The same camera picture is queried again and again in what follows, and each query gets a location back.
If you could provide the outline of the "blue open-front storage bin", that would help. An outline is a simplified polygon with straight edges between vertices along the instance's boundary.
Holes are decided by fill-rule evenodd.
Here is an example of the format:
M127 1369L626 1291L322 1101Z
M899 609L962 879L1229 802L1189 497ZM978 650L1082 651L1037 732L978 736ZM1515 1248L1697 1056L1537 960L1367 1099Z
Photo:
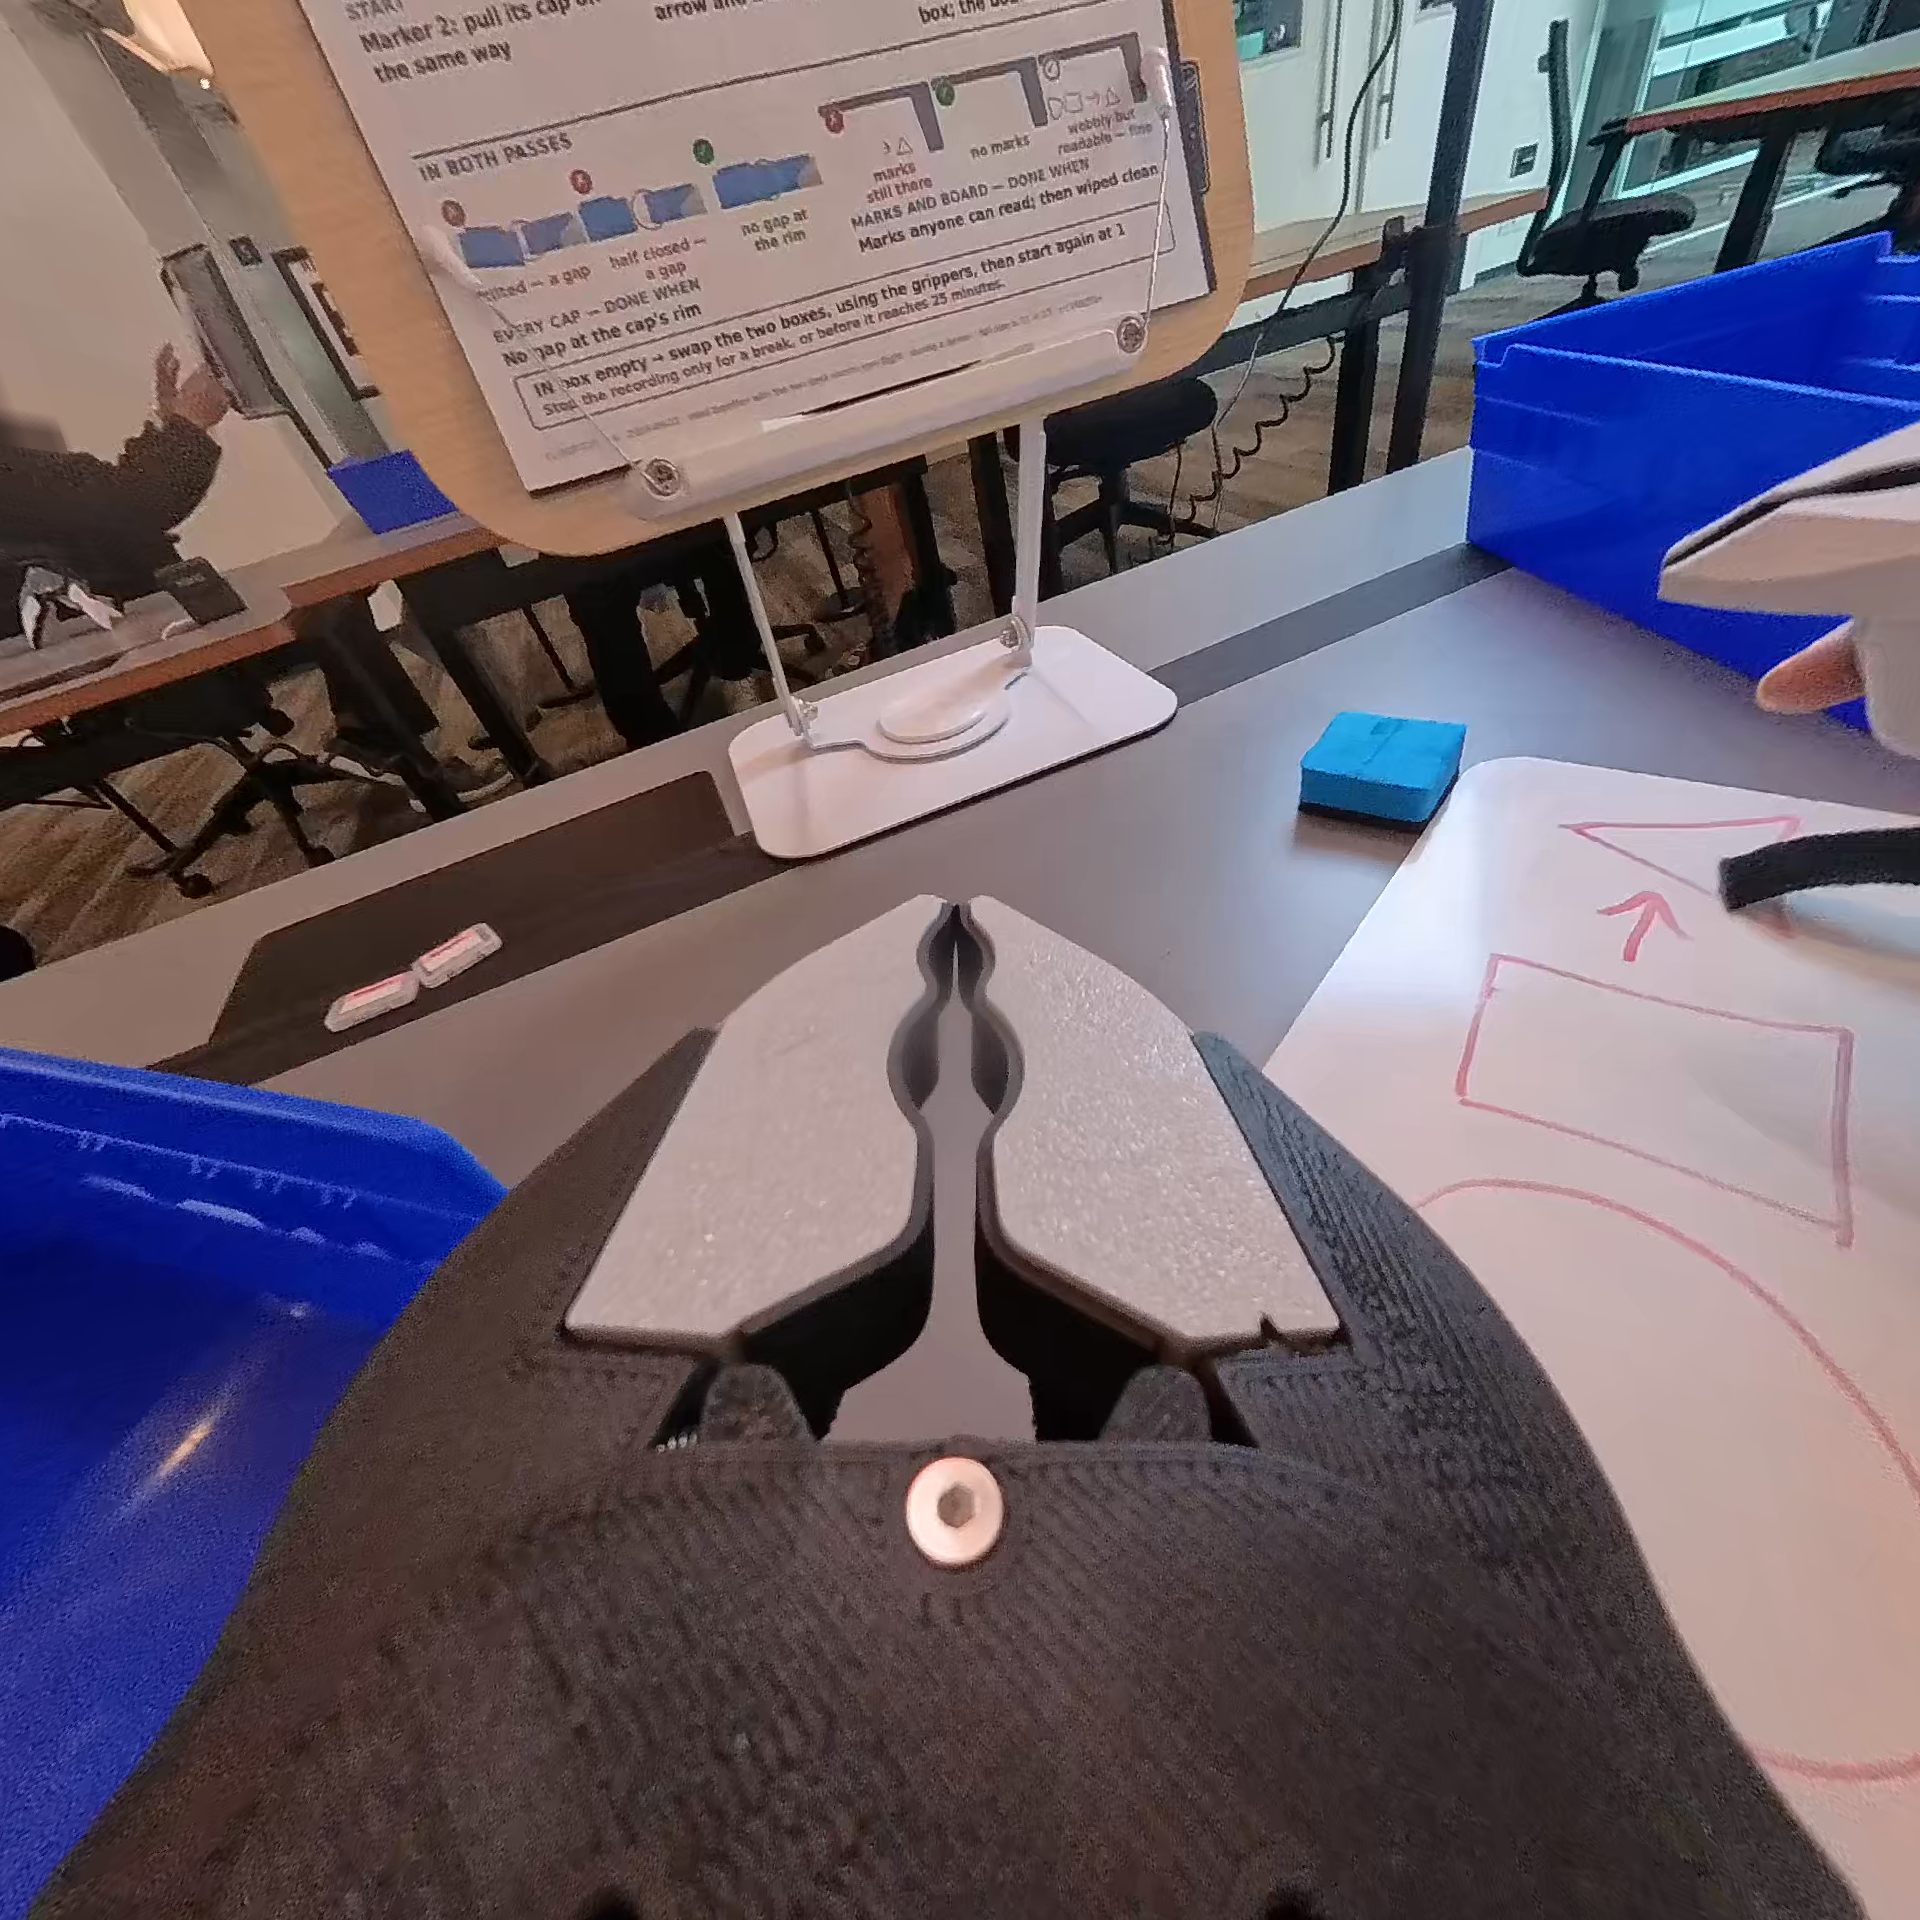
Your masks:
M192 1690L326 1420L501 1202L441 1130L2 1058L2 1916Z

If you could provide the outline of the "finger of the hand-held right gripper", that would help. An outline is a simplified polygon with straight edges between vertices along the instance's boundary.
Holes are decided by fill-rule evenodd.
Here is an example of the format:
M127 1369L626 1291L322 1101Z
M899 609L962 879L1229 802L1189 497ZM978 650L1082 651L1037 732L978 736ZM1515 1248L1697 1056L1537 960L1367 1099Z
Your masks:
M1690 609L1918 619L1918 427L1750 498L1672 546L1662 599Z

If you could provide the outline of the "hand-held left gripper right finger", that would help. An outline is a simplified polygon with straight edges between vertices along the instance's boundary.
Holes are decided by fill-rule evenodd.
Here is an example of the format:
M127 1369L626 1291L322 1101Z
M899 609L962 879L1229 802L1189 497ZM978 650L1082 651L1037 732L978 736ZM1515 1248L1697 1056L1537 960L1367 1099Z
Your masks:
M1328 1289L1186 1019L1005 901L958 927L995 1351L1032 1384L1090 1384L1331 1340Z

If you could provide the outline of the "shallow blue bin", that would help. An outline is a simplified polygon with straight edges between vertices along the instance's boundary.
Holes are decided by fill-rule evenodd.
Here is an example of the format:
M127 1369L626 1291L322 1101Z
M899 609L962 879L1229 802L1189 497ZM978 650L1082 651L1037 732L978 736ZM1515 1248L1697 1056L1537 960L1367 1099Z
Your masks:
M328 480L352 515L378 538L459 513L410 448L337 461L328 469Z

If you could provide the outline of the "black metal table leg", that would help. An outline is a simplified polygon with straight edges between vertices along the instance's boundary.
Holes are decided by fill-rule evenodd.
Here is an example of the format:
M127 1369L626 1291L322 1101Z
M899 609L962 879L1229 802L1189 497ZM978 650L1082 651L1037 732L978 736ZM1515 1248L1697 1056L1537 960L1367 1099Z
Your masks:
M1459 213L1466 199L1494 2L1456 2L1447 81L1439 114L1425 217L1409 240L1409 309L1386 469L1399 474L1425 456L1425 431L1450 285L1456 273Z

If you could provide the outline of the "wooden desk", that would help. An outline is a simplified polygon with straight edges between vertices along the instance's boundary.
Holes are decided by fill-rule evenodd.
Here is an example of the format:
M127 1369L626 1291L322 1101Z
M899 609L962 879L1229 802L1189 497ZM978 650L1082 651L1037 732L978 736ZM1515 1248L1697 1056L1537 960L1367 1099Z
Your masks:
M1247 295L1254 303L1279 295L1281 305L1259 322L1231 327L1192 371L1245 368L1262 353L1325 339L1343 341L1344 353L1358 355L1357 372L1339 378L1336 403L1328 489L1343 491L1362 480L1378 329L1383 321L1409 309L1413 229L1397 213L1378 213L1339 225L1319 255L1307 250L1311 240L1307 225L1257 239L1270 248L1270 257L1247 283ZM431 637L435 657L451 661L448 673L483 721L483 732L503 751L517 721L493 717L498 707L496 688L470 659L459 631L498 613L558 599L566 585L608 569L617 555L539 555L462 515L422 521L391 536L352 527L293 555L240 568L229 579L240 610L206 627L187 619L169 594L153 594L123 613L110 631L66 621L39 651L25 643L8 643L5 736L31 735L79 714L127 705L159 688L270 657L296 641L296 624L310 609L326 609L379 585L408 585L471 569L480 555L501 555L501 563L488 579L448 585L441 613L425 610L425 591L410 591L403 602Z

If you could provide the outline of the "black office chair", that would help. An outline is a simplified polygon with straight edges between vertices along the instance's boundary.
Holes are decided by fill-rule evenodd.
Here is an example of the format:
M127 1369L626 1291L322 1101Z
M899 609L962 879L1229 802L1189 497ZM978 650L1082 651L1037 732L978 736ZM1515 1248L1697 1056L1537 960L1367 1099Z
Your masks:
M1122 571L1121 536L1139 531L1175 546L1189 441L1217 426L1217 392L1206 376L1181 372L1047 421L1045 540L1053 559L1088 538L1109 575ZM1168 501L1135 493L1135 469L1174 460Z
M1552 202L1569 180L1574 136L1567 120L1550 130L1552 157L1547 204L1531 219L1519 258L1522 280L1577 280L1574 303L1552 311L1555 317L1603 303L1601 277L1611 275L1617 290L1631 295L1642 283L1642 258L1655 240L1688 233L1697 225L1697 207L1686 195L1645 199L1607 199L1594 208L1552 216Z

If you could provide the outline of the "white paper sign board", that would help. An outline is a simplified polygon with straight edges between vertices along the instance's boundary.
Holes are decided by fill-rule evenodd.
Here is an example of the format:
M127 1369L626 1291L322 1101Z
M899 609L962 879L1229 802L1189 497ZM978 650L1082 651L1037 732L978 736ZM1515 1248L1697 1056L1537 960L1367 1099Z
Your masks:
M597 555L1225 329L1225 4L183 4L413 451Z

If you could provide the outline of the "small white object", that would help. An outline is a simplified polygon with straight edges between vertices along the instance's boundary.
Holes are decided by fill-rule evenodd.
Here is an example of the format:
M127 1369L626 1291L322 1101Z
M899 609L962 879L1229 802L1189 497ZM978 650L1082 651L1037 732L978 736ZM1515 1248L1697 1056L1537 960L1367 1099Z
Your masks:
M344 993L328 1007L322 1025L328 1033L344 1035L358 1027L395 1018L410 1011L424 994L438 993L483 968L501 949L501 935L490 923L471 923L424 952L400 972Z

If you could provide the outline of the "blue whiteboard eraser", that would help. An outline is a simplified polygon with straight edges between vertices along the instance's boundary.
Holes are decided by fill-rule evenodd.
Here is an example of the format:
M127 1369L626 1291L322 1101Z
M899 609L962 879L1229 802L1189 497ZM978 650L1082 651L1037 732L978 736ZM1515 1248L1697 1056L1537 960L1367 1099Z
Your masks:
M1418 833L1446 804L1466 746L1459 722L1339 711L1302 759L1298 804Z

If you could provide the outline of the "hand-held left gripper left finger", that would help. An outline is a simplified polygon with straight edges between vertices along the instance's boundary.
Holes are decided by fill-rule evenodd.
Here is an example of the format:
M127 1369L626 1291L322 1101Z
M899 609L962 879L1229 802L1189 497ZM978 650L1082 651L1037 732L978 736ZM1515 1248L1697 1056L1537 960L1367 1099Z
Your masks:
M928 1322L954 907L906 903L793 963L714 1028L567 1306L584 1343L790 1377L875 1377Z

